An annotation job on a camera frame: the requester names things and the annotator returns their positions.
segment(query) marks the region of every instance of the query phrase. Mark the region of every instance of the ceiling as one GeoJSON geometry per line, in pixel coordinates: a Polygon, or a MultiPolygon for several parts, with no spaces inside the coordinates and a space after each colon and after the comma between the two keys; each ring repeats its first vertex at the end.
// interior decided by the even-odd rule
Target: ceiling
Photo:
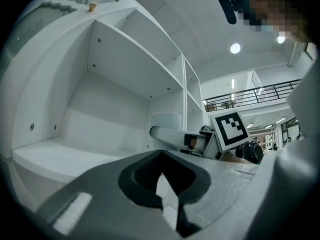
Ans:
{"type": "Polygon", "coordinates": [[[201,82],[270,65],[285,65],[293,43],[278,34],[256,32],[238,20],[228,24],[218,0],[137,0],[183,52],[201,82]],[[232,44],[241,45],[232,54],[232,44]]]}
{"type": "Polygon", "coordinates": [[[250,116],[250,117],[243,117],[243,121],[245,122],[246,126],[253,123],[253,125],[249,128],[250,130],[252,130],[254,128],[263,128],[263,127],[275,124],[277,121],[279,121],[282,118],[287,118],[288,120],[290,120],[294,117],[295,117],[294,113],[290,108],[288,108],[288,109],[278,110],[271,113],[259,114],[259,115],[250,116]]]}

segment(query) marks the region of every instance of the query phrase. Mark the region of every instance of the shelf board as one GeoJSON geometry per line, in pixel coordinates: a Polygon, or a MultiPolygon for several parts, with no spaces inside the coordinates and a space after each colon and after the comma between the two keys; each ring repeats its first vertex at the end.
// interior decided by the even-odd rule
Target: shelf board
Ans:
{"type": "Polygon", "coordinates": [[[197,113],[202,112],[201,106],[196,102],[194,97],[187,91],[187,112],[197,113]]]}
{"type": "Polygon", "coordinates": [[[69,183],[87,170],[133,155],[94,153],[65,145],[57,137],[12,150],[13,160],[29,171],[48,179],[69,183]]]}
{"type": "Polygon", "coordinates": [[[98,20],[92,30],[88,70],[148,100],[183,88],[143,46],[121,30],[98,20]]]}
{"type": "Polygon", "coordinates": [[[138,9],[126,18],[120,30],[142,45],[164,65],[181,55],[169,36],[138,9]]]}
{"type": "Polygon", "coordinates": [[[193,70],[189,62],[186,59],[184,59],[184,61],[187,86],[199,82],[199,78],[197,77],[195,71],[193,70]]]}

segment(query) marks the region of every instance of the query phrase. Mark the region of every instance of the balcony railing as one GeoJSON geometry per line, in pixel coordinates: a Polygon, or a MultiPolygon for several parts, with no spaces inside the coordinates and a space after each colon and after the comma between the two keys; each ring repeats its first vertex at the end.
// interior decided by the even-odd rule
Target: balcony railing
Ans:
{"type": "Polygon", "coordinates": [[[219,111],[284,99],[296,88],[300,79],[237,91],[203,100],[205,110],[219,111]]]}

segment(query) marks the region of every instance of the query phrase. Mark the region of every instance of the white wall panel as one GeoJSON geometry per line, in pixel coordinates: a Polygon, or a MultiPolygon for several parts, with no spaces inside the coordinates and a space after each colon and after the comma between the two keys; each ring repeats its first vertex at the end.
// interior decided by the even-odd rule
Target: white wall panel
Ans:
{"type": "Polygon", "coordinates": [[[139,152],[149,102],[90,71],[65,113],[60,135],[105,151],[139,152]]]}
{"type": "Polygon", "coordinates": [[[291,137],[291,140],[295,141],[299,135],[299,125],[288,128],[288,137],[291,137]]]}
{"type": "Polygon", "coordinates": [[[177,82],[147,49],[112,25],[100,21],[94,23],[92,31],[88,70],[148,100],[183,87],[183,82],[177,82]]]}
{"type": "Polygon", "coordinates": [[[161,112],[172,112],[181,115],[182,125],[183,118],[186,116],[186,107],[184,103],[184,90],[175,91],[174,93],[168,94],[162,98],[159,98],[151,102],[148,115],[147,123],[145,127],[145,135],[141,150],[143,152],[151,151],[155,149],[171,149],[171,147],[160,144],[157,140],[152,139],[150,136],[151,120],[152,116],[161,112]]]}
{"type": "Polygon", "coordinates": [[[68,102],[87,70],[92,27],[93,22],[77,27],[42,59],[15,115],[13,149],[59,135],[68,102]]]}
{"type": "Polygon", "coordinates": [[[294,66],[277,66],[256,70],[255,72],[259,77],[261,84],[267,86],[302,79],[309,71],[312,64],[312,59],[303,51],[294,66]]]}
{"type": "Polygon", "coordinates": [[[139,10],[127,17],[120,30],[142,45],[165,66],[181,55],[168,35],[139,10]]]}
{"type": "Polygon", "coordinates": [[[289,58],[282,52],[226,54],[208,63],[193,66],[200,83],[240,72],[263,69],[270,65],[285,65],[289,58]]]}

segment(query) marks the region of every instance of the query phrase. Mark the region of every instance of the ceiling light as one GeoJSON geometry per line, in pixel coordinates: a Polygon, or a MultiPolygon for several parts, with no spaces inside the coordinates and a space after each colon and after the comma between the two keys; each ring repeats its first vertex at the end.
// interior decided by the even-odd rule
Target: ceiling light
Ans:
{"type": "Polygon", "coordinates": [[[286,40],[286,38],[284,36],[279,36],[276,40],[279,44],[282,44],[286,40]]]}
{"type": "Polygon", "coordinates": [[[231,47],[230,47],[230,51],[231,51],[233,54],[237,54],[238,52],[240,52],[240,49],[241,49],[241,46],[240,46],[240,44],[238,44],[238,43],[234,43],[234,44],[231,45],[231,47]]]}
{"type": "Polygon", "coordinates": [[[280,123],[281,121],[283,121],[283,120],[285,120],[285,119],[286,119],[285,117],[282,118],[282,119],[280,119],[278,122],[276,122],[276,124],[280,123]]]}

